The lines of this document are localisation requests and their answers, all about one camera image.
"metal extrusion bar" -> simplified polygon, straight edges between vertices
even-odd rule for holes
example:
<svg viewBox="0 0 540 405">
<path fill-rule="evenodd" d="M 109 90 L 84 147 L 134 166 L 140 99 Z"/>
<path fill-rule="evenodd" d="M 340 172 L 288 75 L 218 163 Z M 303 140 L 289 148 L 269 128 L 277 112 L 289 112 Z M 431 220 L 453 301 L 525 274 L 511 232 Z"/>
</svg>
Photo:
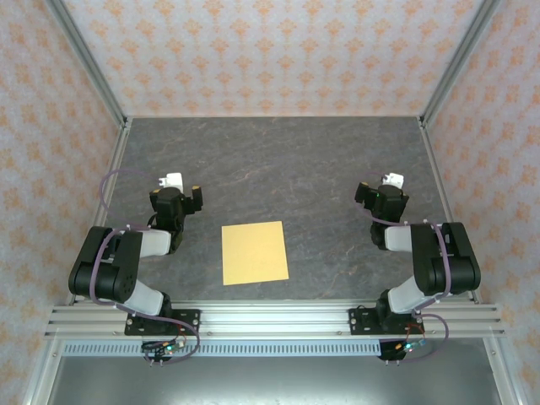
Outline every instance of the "metal extrusion bar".
<svg viewBox="0 0 540 405">
<path fill-rule="evenodd" d="M 46 342 L 30 377 L 28 389 L 24 395 L 24 405 L 40 405 L 49 402 L 63 351 L 63 340 Z"/>
<path fill-rule="evenodd" d="M 201 337 L 204 340 L 343 340 L 403 338 L 403 335 L 351 336 L 348 309 L 358 305 L 375 306 L 373 301 L 186 301 L 173 303 L 175 309 L 202 311 Z M 475 305 L 456 300 L 440 303 L 424 313 L 442 316 L 452 338 L 486 338 L 505 335 L 496 305 Z M 127 314 L 112 307 L 88 303 L 58 306 L 51 313 L 46 338 L 121 339 Z M 435 319 L 424 321 L 431 338 L 444 337 L 443 325 Z M 166 337 L 146 337 L 159 339 Z"/>
<path fill-rule="evenodd" d="M 501 403 L 526 405 L 527 395 L 517 367 L 519 360 L 512 353 L 513 348 L 509 347 L 511 343 L 507 339 L 492 337 L 486 337 L 483 341 Z"/>
<path fill-rule="evenodd" d="M 120 164 L 122 163 L 122 157 L 124 155 L 124 151 L 126 150 L 127 138 L 129 136 L 130 125 L 128 124 L 131 124 L 131 122 L 127 121 L 127 124 L 123 125 L 120 128 L 120 132 L 118 133 L 118 136 L 116 138 L 116 144 L 113 149 L 112 156 L 111 156 L 109 170 L 107 172 L 120 168 Z M 116 178 L 117 178 L 117 175 L 111 176 L 111 178 L 105 184 L 103 197 L 107 204 L 111 203 L 112 193 L 114 192 L 114 189 L 115 189 Z M 104 226 L 106 219 L 107 219 L 107 212 L 105 211 L 105 208 L 101 205 L 101 203 L 98 203 L 98 206 L 95 211 L 93 225 Z"/>
<path fill-rule="evenodd" d="M 46 0 L 46 2 L 54 16 L 57 18 L 58 23 L 64 30 L 66 37 L 73 46 L 73 49 L 77 53 L 78 58 L 86 69 L 86 72 L 90 76 L 90 79 L 94 83 L 94 86 L 105 102 L 105 105 L 107 106 L 107 109 L 111 113 L 112 117 L 118 122 L 119 125 L 123 124 L 126 117 L 122 112 L 122 108 L 112 92 L 111 87 L 107 83 L 105 76 L 101 72 L 100 67 L 92 56 L 92 53 L 90 52 L 88 45 L 78 30 L 77 25 L 73 21 L 73 17 L 69 13 L 66 4 L 63 0 Z"/>
<path fill-rule="evenodd" d="M 462 42 L 457 47 L 456 53 L 451 59 L 448 68 L 445 70 L 439 84 L 435 89 L 435 92 L 431 96 L 425 113 L 422 115 L 422 123 L 425 127 L 427 127 L 435 117 L 435 114 L 439 110 L 442 102 L 445 100 L 446 95 L 456 81 L 459 72 L 465 65 L 468 56 L 471 54 L 471 51 L 477 44 L 480 35 L 482 34 L 484 28 L 488 25 L 491 16 L 499 3 L 500 0 L 484 0 L 478 9 L 478 12 L 472 20 L 471 26 L 463 37 Z"/>
<path fill-rule="evenodd" d="M 182 356 L 193 350 L 194 342 L 176 352 Z M 140 341 L 136 340 L 68 340 L 63 357 L 140 357 Z M 236 341 L 203 340 L 195 357 L 333 357 L 380 356 L 378 340 L 294 340 Z"/>
<path fill-rule="evenodd" d="M 431 141 L 429 140 L 428 131 L 422 125 L 420 117 L 418 118 L 418 125 L 420 127 L 420 133 L 422 134 L 422 140 L 424 141 L 425 150 L 428 154 L 429 163 L 431 164 L 431 170 L 433 171 L 435 184 L 437 185 L 437 190 L 439 191 L 442 208 L 445 210 L 446 220 L 449 222 L 454 222 L 454 216 L 452 215 L 448 196 L 446 195 L 445 187 L 443 185 L 442 177 L 440 175 L 439 166 L 437 166 L 437 160 L 435 159 L 435 154 L 431 146 Z"/>
</svg>

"yellow paper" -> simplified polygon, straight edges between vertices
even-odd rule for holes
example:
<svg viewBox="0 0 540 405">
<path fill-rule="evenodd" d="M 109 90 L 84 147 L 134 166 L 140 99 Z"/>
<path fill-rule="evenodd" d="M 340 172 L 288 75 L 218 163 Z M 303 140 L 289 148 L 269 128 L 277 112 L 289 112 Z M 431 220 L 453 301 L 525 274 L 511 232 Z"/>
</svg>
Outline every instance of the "yellow paper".
<svg viewBox="0 0 540 405">
<path fill-rule="evenodd" d="M 221 228 L 223 284 L 288 280 L 281 221 Z"/>
</svg>

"patterned wallpaper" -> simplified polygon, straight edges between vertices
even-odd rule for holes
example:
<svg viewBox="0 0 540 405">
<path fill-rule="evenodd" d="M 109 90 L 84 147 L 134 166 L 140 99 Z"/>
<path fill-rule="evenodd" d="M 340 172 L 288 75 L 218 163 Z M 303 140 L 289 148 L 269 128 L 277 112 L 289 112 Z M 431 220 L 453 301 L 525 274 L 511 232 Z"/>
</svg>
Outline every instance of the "patterned wallpaper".
<svg viewBox="0 0 540 405">
<path fill-rule="evenodd" d="M 540 8 L 503 0 L 429 136 L 540 403 Z"/>
<path fill-rule="evenodd" d="M 0 2 L 0 403 L 23 400 L 116 124 L 42 0 Z"/>
<path fill-rule="evenodd" d="M 411 116 L 481 0 L 66 3 L 130 116 Z"/>
</svg>

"gray table surface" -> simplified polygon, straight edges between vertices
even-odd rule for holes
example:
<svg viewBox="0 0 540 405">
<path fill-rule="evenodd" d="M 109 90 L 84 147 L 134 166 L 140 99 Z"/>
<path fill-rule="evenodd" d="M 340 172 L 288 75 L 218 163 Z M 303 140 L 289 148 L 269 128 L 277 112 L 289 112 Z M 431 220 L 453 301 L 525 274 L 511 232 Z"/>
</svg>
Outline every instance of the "gray table surface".
<svg viewBox="0 0 540 405">
<path fill-rule="evenodd" d="M 121 163 L 180 171 L 202 187 L 175 255 L 142 259 L 139 279 L 173 300 L 376 298 L 412 275 L 407 253 L 379 251 L 354 202 L 369 171 L 405 175 L 403 220 L 444 211 L 413 117 L 135 119 Z M 133 223 L 152 214 L 156 182 L 119 175 L 111 208 Z M 221 227 L 283 221 L 289 280 L 223 286 Z M 122 221 L 109 219 L 108 224 Z"/>
</svg>

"aluminum rail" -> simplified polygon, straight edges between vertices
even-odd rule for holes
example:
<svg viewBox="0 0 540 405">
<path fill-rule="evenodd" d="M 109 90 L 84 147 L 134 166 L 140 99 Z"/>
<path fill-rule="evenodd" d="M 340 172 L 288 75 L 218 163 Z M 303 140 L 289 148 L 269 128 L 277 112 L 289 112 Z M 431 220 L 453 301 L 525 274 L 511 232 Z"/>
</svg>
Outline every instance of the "aluminum rail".
<svg viewBox="0 0 540 405">
<path fill-rule="evenodd" d="M 348 309 L 358 305 L 375 306 L 365 300 L 294 300 L 294 301 L 184 301 L 174 302 L 174 309 L 199 309 L 200 334 L 211 340 L 306 340 L 306 339 L 382 339 L 403 335 L 352 336 Z M 472 301 L 447 300 L 424 313 L 442 316 L 451 338 L 503 337 L 505 324 L 497 305 L 475 305 Z M 46 338 L 142 340 L 124 335 L 127 314 L 109 306 L 76 302 L 54 307 L 46 327 Z M 436 319 L 425 318 L 424 328 L 430 338 L 443 338 L 444 326 Z M 144 337 L 159 339 L 166 337 Z"/>
</svg>

